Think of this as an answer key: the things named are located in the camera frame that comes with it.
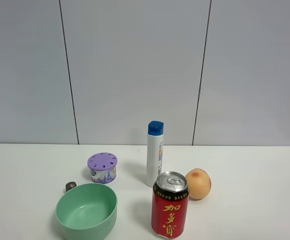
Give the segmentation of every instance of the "blue cap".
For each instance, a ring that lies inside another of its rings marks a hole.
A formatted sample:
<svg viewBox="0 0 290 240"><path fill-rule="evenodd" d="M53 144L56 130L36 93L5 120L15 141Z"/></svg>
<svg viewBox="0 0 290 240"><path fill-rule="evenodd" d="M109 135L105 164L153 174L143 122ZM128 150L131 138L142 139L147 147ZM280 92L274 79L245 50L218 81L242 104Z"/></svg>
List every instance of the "blue cap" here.
<svg viewBox="0 0 290 240"><path fill-rule="evenodd" d="M164 134L164 123L161 121L151 121L148 124L148 134L160 136Z"/></svg>

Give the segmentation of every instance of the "soda can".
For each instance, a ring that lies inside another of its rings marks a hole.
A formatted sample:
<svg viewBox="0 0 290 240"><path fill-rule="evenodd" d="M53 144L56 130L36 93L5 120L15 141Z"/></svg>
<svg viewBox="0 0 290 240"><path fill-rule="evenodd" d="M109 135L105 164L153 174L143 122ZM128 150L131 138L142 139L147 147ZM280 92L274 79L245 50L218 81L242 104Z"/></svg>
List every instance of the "soda can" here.
<svg viewBox="0 0 290 240"><path fill-rule="evenodd" d="M155 233L174 239L184 231L189 189L186 178L174 171L162 172L153 186L151 226Z"/></svg>

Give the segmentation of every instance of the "white table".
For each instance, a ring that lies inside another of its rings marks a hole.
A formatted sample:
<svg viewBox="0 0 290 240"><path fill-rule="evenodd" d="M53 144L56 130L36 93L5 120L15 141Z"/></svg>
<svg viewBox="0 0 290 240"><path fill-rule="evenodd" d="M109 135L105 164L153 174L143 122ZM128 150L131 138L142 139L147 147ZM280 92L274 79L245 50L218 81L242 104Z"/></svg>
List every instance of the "white table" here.
<svg viewBox="0 0 290 240"><path fill-rule="evenodd" d="M111 152L117 222L106 240L159 239L144 184L146 146L0 144L0 240L62 240L55 206L67 182L90 182L89 156ZM206 170L209 195L190 200L179 240L290 240L290 147L165 146L163 171Z"/></svg>

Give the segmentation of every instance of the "bowl rim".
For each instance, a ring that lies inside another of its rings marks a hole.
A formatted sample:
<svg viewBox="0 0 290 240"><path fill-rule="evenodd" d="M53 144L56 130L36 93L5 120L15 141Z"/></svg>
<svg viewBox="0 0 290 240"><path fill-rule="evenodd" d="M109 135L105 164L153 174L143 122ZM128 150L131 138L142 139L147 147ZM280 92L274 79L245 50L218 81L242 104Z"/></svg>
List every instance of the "bowl rim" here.
<svg viewBox="0 0 290 240"><path fill-rule="evenodd" d="M63 224L63 223L59 220L58 215L57 215L58 205L59 205L60 201L63 199L63 197L64 197L67 193L69 193L71 190L73 190L73 189L79 188L79 187L84 186L84 185L94 185L94 184L96 184L96 185L101 185L101 186L103 186L103 187L109 188L109 189L114 193L115 198L116 198L116 203L115 203L115 207L114 207L114 209L112 210L112 212L110 213L110 215L109 215L105 220L103 220L102 222L98 223L97 225L90 226L90 227L86 227L86 228L74 228L74 227L70 227L70 226L67 226L67 225ZM118 204L118 198L117 198L117 195L116 195L115 191L114 191L111 187L109 187L109 186L107 186L107 185L104 185L104 184L102 184L102 183L89 182L89 183L85 183L85 184L78 185L78 186L76 186L76 187L70 189L69 191L67 191L67 192L66 192L66 193L65 193L65 194L64 194L64 195L59 199L59 201L58 201L58 203L57 203L57 205L56 205L55 215L56 215L57 221L58 221L62 226L64 226L65 228L68 228L68 229L71 229L71 230L87 230L87 229L93 229L93 228L95 228L95 227L97 227L97 226L103 224L105 221L107 221L107 220L108 220L108 219L109 219L109 218L114 214L114 212L117 210L117 204Z"/></svg>

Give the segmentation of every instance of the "white bottle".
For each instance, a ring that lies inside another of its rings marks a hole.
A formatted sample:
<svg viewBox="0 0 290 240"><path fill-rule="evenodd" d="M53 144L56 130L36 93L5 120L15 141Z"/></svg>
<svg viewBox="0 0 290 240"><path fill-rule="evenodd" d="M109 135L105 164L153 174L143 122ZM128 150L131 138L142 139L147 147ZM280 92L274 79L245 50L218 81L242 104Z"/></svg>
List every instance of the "white bottle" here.
<svg viewBox="0 0 290 240"><path fill-rule="evenodd" d="M161 173L163 158L164 123L152 121L148 125L146 184L153 187Z"/></svg>

